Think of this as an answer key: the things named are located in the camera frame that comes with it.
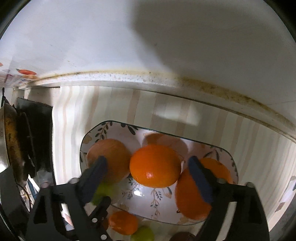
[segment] green apple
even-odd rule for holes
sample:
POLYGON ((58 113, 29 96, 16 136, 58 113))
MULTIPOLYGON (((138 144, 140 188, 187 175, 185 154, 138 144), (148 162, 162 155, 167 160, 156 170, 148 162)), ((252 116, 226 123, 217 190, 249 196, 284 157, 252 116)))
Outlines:
POLYGON ((132 234, 131 241, 154 241, 154 233, 151 228, 142 226, 132 234))
POLYGON ((102 198, 105 196, 109 196, 111 199, 113 198, 115 194, 115 188, 114 185, 108 184, 108 183, 100 183, 98 186, 91 202, 93 205, 99 205, 101 202, 102 198))

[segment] brown fruit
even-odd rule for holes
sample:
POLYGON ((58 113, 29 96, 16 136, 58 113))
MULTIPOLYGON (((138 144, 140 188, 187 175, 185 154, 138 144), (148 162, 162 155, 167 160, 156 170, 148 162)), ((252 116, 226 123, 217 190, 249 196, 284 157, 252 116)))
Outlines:
POLYGON ((169 241, 193 241, 194 235, 189 232, 179 232, 174 234, 169 241))
POLYGON ((105 139, 93 144, 86 155, 89 164, 92 165, 99 156, 104 156, 108 163, 105 182, 118 183, 129 175, 131 154, 120 141, 105 139))

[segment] tangerine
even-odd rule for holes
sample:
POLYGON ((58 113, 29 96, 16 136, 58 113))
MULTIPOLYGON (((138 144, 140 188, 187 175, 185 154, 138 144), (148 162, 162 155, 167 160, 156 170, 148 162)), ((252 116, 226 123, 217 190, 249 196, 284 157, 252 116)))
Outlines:
POLYGON ((104 156, 108 163, 106 183, 118 183, 129 175, 130 151, 115 139, 99 140, 91 146, 86 157, 92 165, 99 156, 104 156))
POLYGON ((130 171, 133 178, 146 187, 165 188, 178 180, 181 163, 171 148, 151 144, 133 154, 130 171))
MULTIPOLYGON (((212 158, 203 158, 200 162, 205 168, 210 169, 217 178, 223 178, 232 183, 229 170, 220 162, 212 158)), ((211 205, 206 203, 200 195, 188 168, 181 173, 177 182, 175 200, 179 211, 190 219, 203 220, 211 210, 211 205)))
POLYGON ((109 225, 120 234, 132 235, 138 229, 138 219, 126 211, 118 211, 109 217, 109 225))

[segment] floral bowl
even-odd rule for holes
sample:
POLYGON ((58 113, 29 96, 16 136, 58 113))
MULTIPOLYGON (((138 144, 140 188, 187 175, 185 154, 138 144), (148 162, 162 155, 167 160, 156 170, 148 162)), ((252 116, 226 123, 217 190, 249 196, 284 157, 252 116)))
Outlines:
MULTIPOLYGON (((231 155, 224 149, 206 143, 160 133, 134 125, 116 121, 105 121, 90 130, 81 144, 81 172, 89 167, 86 154, 98 140, 112 138, 121 141, 134 153, 147 144, 155 143, 169 146, 175 150, 182 161, 182 170, 191 156, 210 157, 218 160, 230 171, 234 183, 238 183, 236 165, 231 155)), ((143 218, 159 222, 192 225, 203 220, 190 220, 178 210, 175 202, 175 186, 150 188, 137 183, 131 175, 117 184, 119 190, 112 199, 112 205, 143 218)))

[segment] cable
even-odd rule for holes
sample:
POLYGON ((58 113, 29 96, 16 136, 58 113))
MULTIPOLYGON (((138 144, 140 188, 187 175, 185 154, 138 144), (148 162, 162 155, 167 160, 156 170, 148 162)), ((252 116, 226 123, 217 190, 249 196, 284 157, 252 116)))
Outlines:
POLYGON ((31 205, 33 205, 32 202, 31 202, 31 199, 30 199, 30 195, 28 194, 28 192, 26 191, 26 189, 24 189, 20 184, 17 183, 17 185, 18 185, 19 187, 21 187, 21 189, 26 193, 26 195, 27 195, 27 197, 28 197, 28 199, 29 199, 29 206, 30 206, 30 210, 29 210, 29 212, 30 212, 30 211, 31 211, 31 205))

